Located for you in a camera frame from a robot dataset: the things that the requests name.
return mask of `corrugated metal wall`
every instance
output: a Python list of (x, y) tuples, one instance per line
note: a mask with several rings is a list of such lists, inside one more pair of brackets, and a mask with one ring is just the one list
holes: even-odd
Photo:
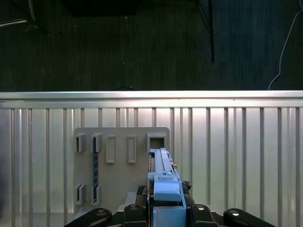
[(72, 133), (80, 126), (168, 127), (196, 203), (302, 226), (302, 124), (301, 108), (0, 109), (0, 226), (71, 220)]

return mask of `metal stand leg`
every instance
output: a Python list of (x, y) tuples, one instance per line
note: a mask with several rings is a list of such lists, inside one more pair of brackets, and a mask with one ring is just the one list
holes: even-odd
[(214, 62), (214, 24), (213, 24), (213, 0), (208, 0), (210, 46), (212, 49), (212, 62)]
[(195, 0), (197, 4), (198, 11), (203, 20), (203, 23), (210, 35), (210, 46), (212, 51), (212, 62), (214, 62), (214, 23), (213, 23), (213, 0), (208, 0), (208, 13), (209, 19), (204, 11), (203, 5), (200, 0)]
[(15, 6), (15, 8), (17, 8), (24, 15), (24, 18), (5, 22), (3, 24), (0, 24), (0, 27), (11, 26), (11, 25), (16, 25), (16, 24), (21, 24), (21, 23), (29, 23), (30, 25), (34, 26), (35, 28), (39, 28), (39, 30), (41, 30), (45, 35), (50, 35), (49, 31), (47, 31), (45, 28), (41, 27), (36, 22), (33, 0), (28, 0), (30, 17), (27, 16), (26, 12), (24, 12), (24, 10), (18, 4), (16, 4), (13, 0), (10, 0), (10, 2)]

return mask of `gray mounting plate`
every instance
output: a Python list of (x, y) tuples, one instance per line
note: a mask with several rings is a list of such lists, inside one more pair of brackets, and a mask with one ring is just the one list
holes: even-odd
[(128, 192), (147, 185), (149, 150), (161, 147), (169, 150), (168, 128), (75, 129), (74, 214), (96, 207), (115, 213)]

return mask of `metal wall panel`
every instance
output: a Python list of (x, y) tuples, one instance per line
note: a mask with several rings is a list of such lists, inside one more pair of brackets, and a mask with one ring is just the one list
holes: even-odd
[(302, 226), (302, 95), (0, 93), (0, 226), (72, 220), (73, 131), (97, 126), (168, 127), (171, 154), (196, 203)]

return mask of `dark gray carpet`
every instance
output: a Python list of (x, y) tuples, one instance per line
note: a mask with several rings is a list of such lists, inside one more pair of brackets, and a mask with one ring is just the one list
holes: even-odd
[[(0, 28), (1, 91), (267, 89), (300, 9), (298, 0), (214, 0), (212, 64), (192, 2), (144, 0), (127, 18), (73, 18), (59, 0), (34, 4), (51, 35), (28, 25)], [(6, 12), (0, 21), (11, 18)], [(303, 14), (272, 89), (303, 89), (302, 77)]]

